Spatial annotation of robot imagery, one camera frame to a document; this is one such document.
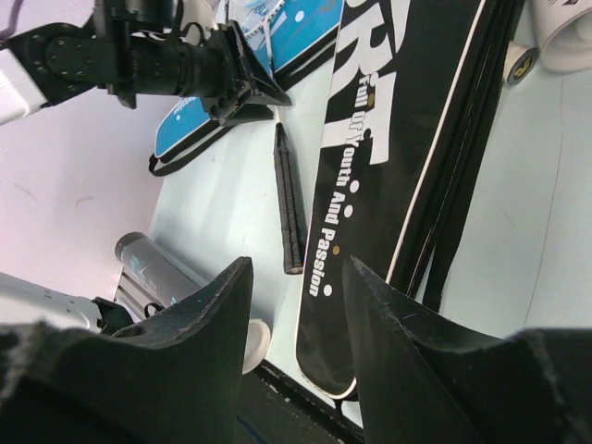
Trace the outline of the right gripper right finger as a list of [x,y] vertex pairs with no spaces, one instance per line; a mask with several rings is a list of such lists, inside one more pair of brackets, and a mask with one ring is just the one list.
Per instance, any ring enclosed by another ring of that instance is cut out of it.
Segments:
[[344,305],[368,443],[587,443],[591,332],[498,339],[393,289],[357,258]]

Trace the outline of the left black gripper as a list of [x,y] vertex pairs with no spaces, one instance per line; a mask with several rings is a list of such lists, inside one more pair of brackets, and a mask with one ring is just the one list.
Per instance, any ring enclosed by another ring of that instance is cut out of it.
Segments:
[[97,1],[94,37],[106,43],[99,84],[128,108],[139,94],[198,97],[221,127],[272,120],[268,105],[291,106],[255,56],[238,22],[211,31],[184,23],[181,1]]

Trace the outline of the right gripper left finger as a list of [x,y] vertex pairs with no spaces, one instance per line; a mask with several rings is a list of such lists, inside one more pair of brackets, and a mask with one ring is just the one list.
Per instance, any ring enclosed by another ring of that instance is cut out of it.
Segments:
[[114,335],[2,326],[2,441],[233,442],[252,294],[242,256]]

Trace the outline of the black shuttlecock tube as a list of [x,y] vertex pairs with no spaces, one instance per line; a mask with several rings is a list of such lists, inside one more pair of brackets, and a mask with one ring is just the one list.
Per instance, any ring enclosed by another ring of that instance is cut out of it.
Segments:
[[[141,232],[122,236],[115,246],[115,256],[123,271],[152,303],[161,308],[180,302],[207,285],[179,259],[167,253]],[[252,372],[267,355],[271,330],[262,319],[249,320],[242,373]]]

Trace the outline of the white racket white grip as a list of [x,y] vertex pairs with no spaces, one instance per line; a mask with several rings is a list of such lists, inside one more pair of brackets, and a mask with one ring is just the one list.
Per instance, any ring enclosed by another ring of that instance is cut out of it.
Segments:
[[297,159],[284,125],[275,126],[274,169],[283,247],[283,270],[286,275],[303,272],[307,227],[304,220],[302,186]]

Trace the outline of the black racket cover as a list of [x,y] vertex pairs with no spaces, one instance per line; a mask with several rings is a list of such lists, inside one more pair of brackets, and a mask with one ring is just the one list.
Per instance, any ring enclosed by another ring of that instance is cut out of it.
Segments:
[[333,60],[295,340],[303,376],[356,396],[342,272],[411,287],[433,218],[499,93],[520,1],[347,1]]

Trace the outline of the white shuttlecock tube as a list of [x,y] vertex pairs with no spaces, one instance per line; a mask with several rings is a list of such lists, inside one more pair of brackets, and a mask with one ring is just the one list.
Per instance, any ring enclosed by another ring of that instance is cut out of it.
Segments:
[[553,73],[591,69],[591,0],[534,0],[540,62]]

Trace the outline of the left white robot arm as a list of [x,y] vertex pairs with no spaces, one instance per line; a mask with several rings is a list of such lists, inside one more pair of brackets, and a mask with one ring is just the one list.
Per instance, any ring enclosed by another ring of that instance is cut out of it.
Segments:
[[57,106],[92,89],[129,109],[138,95],[197,97],[222,126],[269,120],[291,99],[248,45],[240,24],[206,25],[209,6],[182,1],[96,1],[83,26],[48,23],[1,32],[1,121]]

